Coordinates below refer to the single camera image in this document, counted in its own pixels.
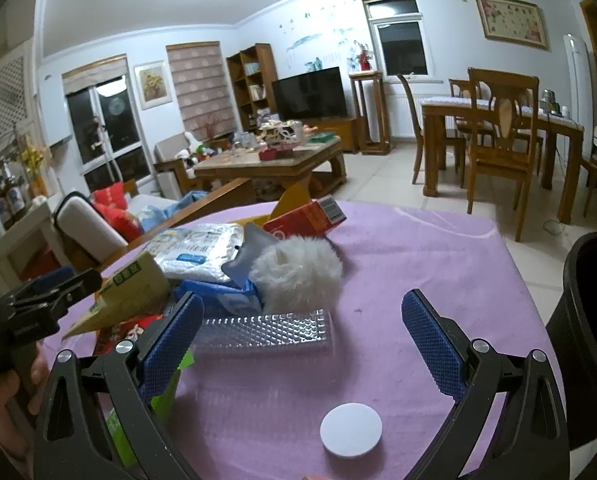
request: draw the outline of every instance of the white round disc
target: white round disc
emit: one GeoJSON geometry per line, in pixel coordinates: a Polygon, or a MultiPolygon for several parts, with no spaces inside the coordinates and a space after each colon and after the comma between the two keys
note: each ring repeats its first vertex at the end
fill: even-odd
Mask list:
{"type": "Polygon", "coordinates": [[[323,446],[341,458],[357,458],[370,452],[382,433],[378,413],[357,402],[336,406],[321,423],[323,446]]]}

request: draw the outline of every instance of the human hand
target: human hand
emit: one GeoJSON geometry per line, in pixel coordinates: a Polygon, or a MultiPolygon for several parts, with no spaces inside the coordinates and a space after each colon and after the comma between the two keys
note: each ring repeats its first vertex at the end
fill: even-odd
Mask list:
{"type": "MultiPolygon", "coordinates": [[[[39,343],[36,348],[37,357],[30,369],[30,379],[36,386],[36,392],[28,404],[28,410],[32,415],[38,415],[40,412],[45,384],[50,375],[50,367],[39,343]]],[[[0,374],[0,445],[13,457],[24,460],[31,443],[25,440],[6,407],[7,402],[15,396],[20,386],[21,380],[14,370],[0,374]]]]}

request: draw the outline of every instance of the white fluffy toy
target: white fluffy toy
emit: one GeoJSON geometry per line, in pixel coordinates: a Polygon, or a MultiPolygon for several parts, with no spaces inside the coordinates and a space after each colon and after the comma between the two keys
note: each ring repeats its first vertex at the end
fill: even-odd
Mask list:
{"type": "Polygon", "coordinates": [[[342,263],[329,242],[294,236],[262,250],[249,279],[265,314],[333,309],[341,293],[342,263]]]}

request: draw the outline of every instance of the wooden bookshelf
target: wooden bookshelf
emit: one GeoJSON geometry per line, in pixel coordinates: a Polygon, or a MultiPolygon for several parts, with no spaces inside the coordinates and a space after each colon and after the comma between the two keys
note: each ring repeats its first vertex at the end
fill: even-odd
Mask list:
{"type": "Polygon", "coordinates": [[[278,79],[272,46],[269,43],[256,43],[254,46],[237,52],[227,58],[229,76],[234,87],[234,97],[240,114],[243,130],[247,131],[255,125],[250,125],[249,116],[256,118],[261,108],[276,112],[276,100],[272,90],[272,81],[278,79]],[[258,63],[255,71],[246,70],[250,63],[258,63]],[[252,94],[250,87],[258,94],[252,94]]]}

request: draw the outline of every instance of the roller shade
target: roller shade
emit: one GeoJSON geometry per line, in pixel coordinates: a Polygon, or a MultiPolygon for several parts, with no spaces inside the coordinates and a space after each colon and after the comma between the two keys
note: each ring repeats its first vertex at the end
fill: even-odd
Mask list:
{"type": "Polygon", "coordinates": [[[215,122],[214,135],[236,129],[234,110],[217,41],[167,46],[172,81],[185,130],[207,139],[205,125],[215,122]]]}

